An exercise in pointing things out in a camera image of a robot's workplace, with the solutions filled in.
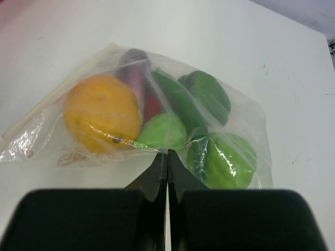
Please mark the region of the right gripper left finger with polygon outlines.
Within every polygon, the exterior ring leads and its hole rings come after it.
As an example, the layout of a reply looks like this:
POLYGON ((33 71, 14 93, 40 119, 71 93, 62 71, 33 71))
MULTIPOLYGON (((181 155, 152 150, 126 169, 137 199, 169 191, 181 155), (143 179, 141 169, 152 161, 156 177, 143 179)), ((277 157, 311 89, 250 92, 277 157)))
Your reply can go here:
POLYGON ((167 155, 125 188, 38 189, 19 202, 3 250, 165 250, 167 155))

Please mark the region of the clear zip top bag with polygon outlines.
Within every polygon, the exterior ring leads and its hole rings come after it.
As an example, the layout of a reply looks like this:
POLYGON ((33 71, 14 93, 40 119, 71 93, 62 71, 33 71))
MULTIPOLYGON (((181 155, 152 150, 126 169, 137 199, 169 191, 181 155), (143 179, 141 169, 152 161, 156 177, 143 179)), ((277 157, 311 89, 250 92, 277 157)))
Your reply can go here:
POLYGON ((273 186, 263 109, 212 75, 112 44, 74 72, 1 138, 1 164, 134 179, 174 150, 214 189, 273 186))

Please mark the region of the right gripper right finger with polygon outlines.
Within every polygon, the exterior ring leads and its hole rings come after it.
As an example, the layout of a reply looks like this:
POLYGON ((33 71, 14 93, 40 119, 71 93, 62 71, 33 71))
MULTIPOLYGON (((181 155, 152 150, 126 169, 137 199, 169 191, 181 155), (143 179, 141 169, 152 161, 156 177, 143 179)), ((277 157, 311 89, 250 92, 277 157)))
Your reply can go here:
POLYGON ((298 193, 209 189, 173 150, 167 155, 172 250, 326 250, 298 193))

